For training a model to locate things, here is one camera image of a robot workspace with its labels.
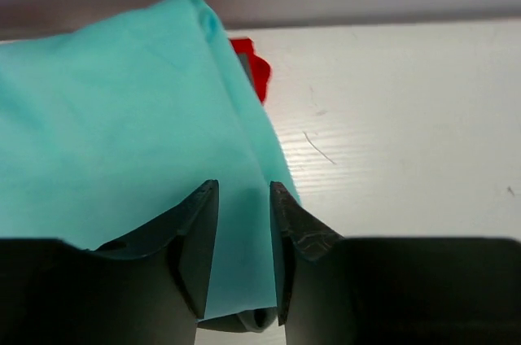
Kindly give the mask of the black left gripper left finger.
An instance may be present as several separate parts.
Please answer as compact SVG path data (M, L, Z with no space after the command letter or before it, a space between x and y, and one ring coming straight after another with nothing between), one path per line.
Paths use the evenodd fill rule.
M177 206L91 251L1 241L4 344L192 344L204 317L219 208L208 180Z

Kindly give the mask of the teal t shirt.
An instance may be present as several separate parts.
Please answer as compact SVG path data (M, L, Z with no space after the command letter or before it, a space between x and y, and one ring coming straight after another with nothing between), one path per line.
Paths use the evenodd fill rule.
M204 0L1 47L1 234L93 249L219 184L205 316L276 304L278 138Z

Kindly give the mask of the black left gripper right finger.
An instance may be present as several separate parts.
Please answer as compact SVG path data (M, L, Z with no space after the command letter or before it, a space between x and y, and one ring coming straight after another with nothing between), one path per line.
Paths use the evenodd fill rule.
M520 244L346 238L270 186L278 323L289 344L517 344Z

